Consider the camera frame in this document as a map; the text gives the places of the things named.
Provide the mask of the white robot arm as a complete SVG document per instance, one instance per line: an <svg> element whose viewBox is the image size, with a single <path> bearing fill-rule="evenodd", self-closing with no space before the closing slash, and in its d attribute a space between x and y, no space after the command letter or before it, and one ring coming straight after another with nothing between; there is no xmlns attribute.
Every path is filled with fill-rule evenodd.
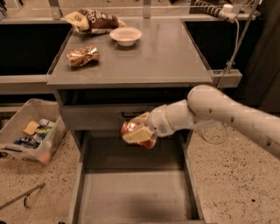
<svg viewBox="0 0 280 224"><path fill-rule="evenodd" d="M159 137L225 123L280 158L280 118L234 101L215 87L193 87L184 100L164 104L122 126L128 144L152 148Z"/></svg>

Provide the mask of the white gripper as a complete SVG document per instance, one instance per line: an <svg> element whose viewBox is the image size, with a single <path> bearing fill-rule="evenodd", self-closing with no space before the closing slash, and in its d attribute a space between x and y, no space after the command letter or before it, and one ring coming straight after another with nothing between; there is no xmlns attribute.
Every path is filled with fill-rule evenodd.
<svg viewBox="0 0 280 224"><path fill-rule="evenodd" d="M177 130L194 128L194 115L187 101L177 101L154 108L134 118L137 123L147 123L158 137L167 137ZM150 141L154 135L146 126L126 126L122 128L122 139L128 144Z"/></svg>

